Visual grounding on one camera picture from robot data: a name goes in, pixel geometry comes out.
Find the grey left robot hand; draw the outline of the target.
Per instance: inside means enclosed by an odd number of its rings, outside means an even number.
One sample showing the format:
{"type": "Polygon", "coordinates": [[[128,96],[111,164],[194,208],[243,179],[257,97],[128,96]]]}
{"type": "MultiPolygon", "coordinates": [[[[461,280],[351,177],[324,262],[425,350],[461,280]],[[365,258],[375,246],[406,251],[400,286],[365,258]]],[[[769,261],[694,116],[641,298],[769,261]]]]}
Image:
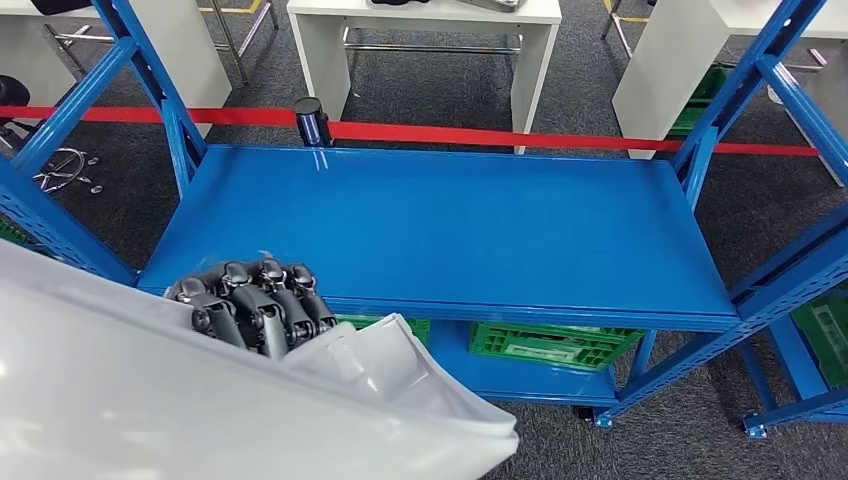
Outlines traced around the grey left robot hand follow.
{"type": "Polygon", "coordinates": [[[338,324],[312,270],[270,256],[185,275],[164,297],[192,307],[194,331],[274,360],[338,324]]]}

